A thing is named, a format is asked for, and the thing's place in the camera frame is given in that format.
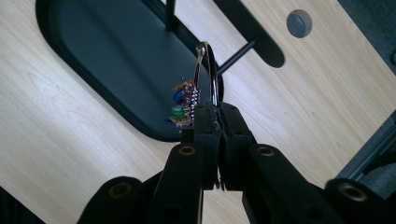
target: light wood surface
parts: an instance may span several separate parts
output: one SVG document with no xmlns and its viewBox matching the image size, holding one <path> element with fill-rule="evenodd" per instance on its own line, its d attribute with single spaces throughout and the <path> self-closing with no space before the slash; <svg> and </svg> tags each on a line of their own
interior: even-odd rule
<svg viewBox="0 0 396 224">
<path fill-rule="evenodd" d="M 396 78 L 335 0 L 243 1 L 281 47 L 273 68 L 251 51 L 224 74 L 261 143 L 278 147 L 308 181 L 323 186 L 396 108 Z M 314 27 L 291 36 L 286 18 Z M 177 16 L 207 40 L 219 64 L 246 42 L 209 1 L 177 1 Z M 127 123 L 52 51 L 35 1 L 0 1 L 0 185 L 47 223 L 76 223 L 108 179 L 146 180 L 174 144 Z M 248 222 L 241 194 L 205 193 L 204 223 Z"/>
</svg>

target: black plastic part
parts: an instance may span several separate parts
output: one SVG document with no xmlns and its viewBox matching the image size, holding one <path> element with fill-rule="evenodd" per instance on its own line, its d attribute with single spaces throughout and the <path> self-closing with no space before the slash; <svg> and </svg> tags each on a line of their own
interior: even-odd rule
<svg viewBox="0 0 396 224">
<path fill-rule="evenodd" d="M 107 181 L 90 199 L 78 223 L 141 223 L 145 212 L 141 187 L 132 177 Z"/>
<path fill-rule="evenodd" d="M 179 141 L 164 120 L 173 87 L 193 78 L 199 42 L 175 17 L 166 31 L 160 0 L 37 0 L 36 15 L 51 47 L 137 130 Z M 209 83 L 202 72 L 200 82 Z M 209 85 L 201 86 L 204 100 Z"/>
<path fill-rule="evenodd" d="M 154 196 L 155 189 L 157 188 L 158 183 L 160 182 L 162 174 L 163 171 L 160 171 L 158 174 L 152 176 L 142 184 L 142 189 L 140 193 L 142 194 L 143 197 L 143 202 L 144 202 L 143 206 L 145 206 L 144 209 L 145 212 L 147 212 L 147 209 L 149 208 L 149 205 L 152 202 L 152 197 Z"/>
<path fill-rule="evenodd" d="M 196 144 L 172 149 L 145 223 L 201 223 L 202 162 L 202 149 Z"/>
<path fill-rule="evenodd" d="M 220 135 L 214 126 L 214 108 L 208 103 L 200 103 L 194 111 L 194 137 L 195 144 L 204 150 L 204 181 L 205 190 L 213 189 L 218 181 L 218 160 Z"/>
<path fill-rule="evenodd" d="M 285 63 L 285 56 L 280 47 L 240 0 L 214 0 L 214 2 L 248 43 L 255 42 L 254 50 L 266 63 L 276 68 Z"/>
<path fill-rule="evenodd" d="M 396 191 L 394 191 L 388 198 L 387 203 L 392 204 L 396 208 Z"/>
<path fill-rule="evenodd" d="M 253 134 L 242 118 L 238 108 L 233 105 L 220 104 L 221 117 L 227 143 L 221 147 L 219 172 L 221 182 L 227 190 L 243 190 L 245 177 L 244 163 L 248 149 L 254 143 Z"/>
<path fill-rule="evenodd" d="M 194 142 L 194 129 L 183 129 L 181 132 L 180 143 L 193 143 Z"/>
<path fill-rule="evenodd" d="M 333 179 L 326 184 L 327 200 L 346 223 L 384 223 L 396 221 L 396 207 L 354 180 Z"/>
<path fill-rule="evenodd" d="M 254 185 L 246 185 L 242 194 L 242 204 L 250 224 L 271 223 L 273 215 L 260 191 Z"/>
<path fill-rule="evenodd" d="M 0 187 L 0 223 L 45 224 L 34 213 Z"/>
<path fill-rule="evenodd" d="M 249 206 L 245 207 L 251 222 L 261 216 L 258 211 L 265 202 L 262 209 L 272 214 L 271 223 L 344 223 L 275 147 L 253 145 L 244 172 L 246 186 L 250 186 L 244 192 L 249 195 L 253 188 L 251 195 L 263 198 L 259 203 L 248 202 Z"/>
</svg>

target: black bar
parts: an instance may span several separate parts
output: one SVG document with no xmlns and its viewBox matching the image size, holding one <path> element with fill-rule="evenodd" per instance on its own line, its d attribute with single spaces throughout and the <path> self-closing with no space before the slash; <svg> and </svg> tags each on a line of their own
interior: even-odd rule
<svg viewBox="0 0 396 224">
<path fill-rule="evenodd" d="M 224 64 L 222 64 L 218 69 L 218 74 L 221 75 L 225 72 L 231 65 L 236 63 L 242 56 L 244 56 L 253 46 L 256 44 L 256 41 L 250 40 L 244 47 L 238 50 L 231 58 L 227 60 Z"/>
<path fill-rule="evenodd" d="M 221 120 L 227 139 L 220 147 L 219 171 L 221 181 L 227 190 L 243 190 L 244 169 L 243 161 L 254 138 L 238 108 L 234 105 L 221 103 Z"/>
<path fill-rule="evenodd" d="M 242 204 L 247 212 L 250 224 L 272 223 L 271 211 L 268 209 L 263 197 L 258 196 L 260 196 L 260 192 L 256 186 L 245 186 L 242 194 Z"/>
<path fill-rule="evenodd" d="M 266 63 L 276 68 L 285 63 L 281 48 L 240 0 L 214 0 L 214 2 L 247 42 L 252 40 L 256 42 L 253 48 Z"/>
<path fill-rule="evenodd" d="M 271 212 L 271 223 L 344 223 L 275 147 L 252 146 L 245 173 L 250 174 L 247 182 L 259 190 L 256 197 L 262 197 Z M 254 217 L 259 217 L 260 205 L 250 203 L 248 213 L 256 211 Z"/>
<path fill-rule="evenodd" d="M 204 150 L 204 189 L 213 189 L 218 181 L 219 133 L 214 126 L 212 108 L 200 103 L 194 109 L 194 143 Z"/>
<path fill-rule="evenodd" d="M 175 146 L 163 169 L 145 223 L 201 223 L 202 149 Z"/>
</svg>

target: metal rod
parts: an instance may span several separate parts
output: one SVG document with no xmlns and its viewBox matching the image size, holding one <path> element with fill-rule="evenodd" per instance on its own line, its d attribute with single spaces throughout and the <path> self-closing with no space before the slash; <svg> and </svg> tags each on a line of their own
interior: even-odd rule
<svg viewBox="0 0 396 224">
<path fill-rule="evenodd" d="M 202 59 L 206 58 L 207 62 L 207 69 L 209 73 L 210 79 L 210 96 L 213 106 L 217 106 L 219 104 L 219 79 L 218 79 L 218 72 L 216 67 L 215 55 L 213 54 L 213 50 L 210 47 L 209 43 L 201 42 L 197 46 L 197 53 L 198 59 L 197 64 L 195 66 L 195 73 L 194 73 L 194 91 L 199 92 L 198 88 L 198 80 L 200 74 L 200 68 L 202 65 Z"/>
<path fill-rule="evenodd" d="M 244 56 L 250 49 L 254 47 L 256 41 L 250 40 L 244 47 L 238 50 L 230 59 L 219 67 L 218 74 L 221 75 L 225 72 L 231 65 L 236 63 L 242 56 Z"/>
</svg>

